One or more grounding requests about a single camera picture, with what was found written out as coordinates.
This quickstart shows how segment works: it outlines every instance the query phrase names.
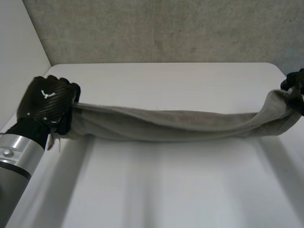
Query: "white wall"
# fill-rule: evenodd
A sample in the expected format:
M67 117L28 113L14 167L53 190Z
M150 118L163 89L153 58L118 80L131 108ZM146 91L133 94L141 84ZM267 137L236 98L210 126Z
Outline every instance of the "white wall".
M0 0L0 129L15 113L32 78L50 68L21 0Z

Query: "gray towel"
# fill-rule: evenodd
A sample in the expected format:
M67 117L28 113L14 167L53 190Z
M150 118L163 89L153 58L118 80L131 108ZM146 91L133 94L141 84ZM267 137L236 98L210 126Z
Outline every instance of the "gray towel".
M303 100L300 93L293 96ZM230 136L280 135L301 117L288 106L291 91L268 93L258 113L218 114L196 111L149 111L75 104L67 138L95 135L114 140L185 142Z

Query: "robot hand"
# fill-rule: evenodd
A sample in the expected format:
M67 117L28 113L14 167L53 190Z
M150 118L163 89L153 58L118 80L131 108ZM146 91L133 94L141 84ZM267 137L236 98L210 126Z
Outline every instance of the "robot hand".
M296 96L296 93L301 93L304 95L304 68L299 72L292 72L287 75L286 80L281 83L281 89L289 90L294 87L295 90L291 93L291 100L289 105L291 108L296 110L301 115L304 115L304 103L301 96Z
M50 132L65 135L71 128L72 104L78 102L79 96L79 85L65 78L35 77L20 102L17 121L34 119Z

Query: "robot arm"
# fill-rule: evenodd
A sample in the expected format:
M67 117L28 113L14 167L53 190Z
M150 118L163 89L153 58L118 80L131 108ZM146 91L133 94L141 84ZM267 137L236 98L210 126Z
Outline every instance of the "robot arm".
M48 134L68 133L80 87L68 80L35 77L17 110L17 123L0 137L0 227L5 227L33 175Z

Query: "metal screw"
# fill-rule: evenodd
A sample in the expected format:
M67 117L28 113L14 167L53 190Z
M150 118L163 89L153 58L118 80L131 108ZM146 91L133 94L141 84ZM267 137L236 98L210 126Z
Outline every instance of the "metal screw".
M6 158L11 158L12 156L14 156L14 152L10 150L5 150L3 151L3 156Z

